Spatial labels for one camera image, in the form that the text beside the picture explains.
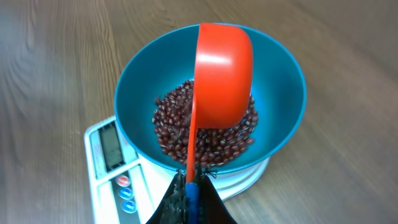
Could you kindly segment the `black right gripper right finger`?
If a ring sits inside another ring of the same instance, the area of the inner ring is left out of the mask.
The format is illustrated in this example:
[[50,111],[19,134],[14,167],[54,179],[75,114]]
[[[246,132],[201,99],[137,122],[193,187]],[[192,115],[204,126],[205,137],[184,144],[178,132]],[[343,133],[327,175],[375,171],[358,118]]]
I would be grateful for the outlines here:
[[196,166],[195,183],[199,187],[198,224],[237,224],[212,184],[208,174],[216,171]]

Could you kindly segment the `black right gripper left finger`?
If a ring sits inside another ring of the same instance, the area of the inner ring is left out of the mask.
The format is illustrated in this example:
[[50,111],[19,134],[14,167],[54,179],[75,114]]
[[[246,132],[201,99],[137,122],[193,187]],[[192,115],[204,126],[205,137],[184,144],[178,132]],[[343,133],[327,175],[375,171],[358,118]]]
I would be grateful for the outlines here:
[[178,170],[159,206],[146,224],[185,224],[186,219],[185,175]]

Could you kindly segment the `red scoop with blue handle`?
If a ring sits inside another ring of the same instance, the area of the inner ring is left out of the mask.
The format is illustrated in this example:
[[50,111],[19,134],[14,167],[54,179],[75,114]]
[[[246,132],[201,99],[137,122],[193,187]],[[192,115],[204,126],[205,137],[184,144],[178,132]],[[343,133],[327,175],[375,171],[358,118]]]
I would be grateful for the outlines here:
[[244,30],[225,24],[199,25],[185,187],[189,224],[198,221],[199,188],[193,181],[197,131],[226,129],[242,120],[250,100],[252,71],[252,43]]

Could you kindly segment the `white digital kitchen scale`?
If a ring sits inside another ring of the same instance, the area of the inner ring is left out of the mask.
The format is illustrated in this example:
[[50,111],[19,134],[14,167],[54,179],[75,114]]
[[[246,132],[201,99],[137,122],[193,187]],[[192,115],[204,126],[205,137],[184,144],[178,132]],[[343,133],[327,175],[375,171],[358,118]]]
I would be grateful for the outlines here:
[[111,116],[84,135],[95,223],[146,223],[175,172],[138,154]]

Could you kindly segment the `red beans in bowl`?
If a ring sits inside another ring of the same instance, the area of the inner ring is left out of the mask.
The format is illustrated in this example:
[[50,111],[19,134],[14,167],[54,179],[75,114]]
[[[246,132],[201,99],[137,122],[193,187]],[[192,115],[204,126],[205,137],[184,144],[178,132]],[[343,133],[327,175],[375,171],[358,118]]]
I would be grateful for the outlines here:
[[[194,81],[187,80],[156,99],[157,109],[152,118],[162,152],[183,165],[187,164],[193,86]],[[237,125],[227,129],[199,129],[195,162],[202,167],[223,166],[239,157],[254,143],[250,134],[258,121],[254,98],[250,97],[248,108]]]

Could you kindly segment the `teal blue bowl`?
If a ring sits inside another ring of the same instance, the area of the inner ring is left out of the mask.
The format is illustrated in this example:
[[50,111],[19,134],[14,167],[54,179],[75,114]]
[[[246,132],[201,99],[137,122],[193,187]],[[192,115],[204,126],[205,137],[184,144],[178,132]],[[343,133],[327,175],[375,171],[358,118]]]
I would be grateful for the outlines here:
[[[152,124],[155,99],[193,77],[199,26],[168,32],[133,56],[114,95],[118,126],[135,150],[168,170],[181,164],[162,153]],[[307,103],[303,72],[293,55],[271,36],[246,27],[254,51],[251,93],[259,115],[254,143],[238,158],[218,168],[219,174],[253,166],[277,152],[297,130]]]

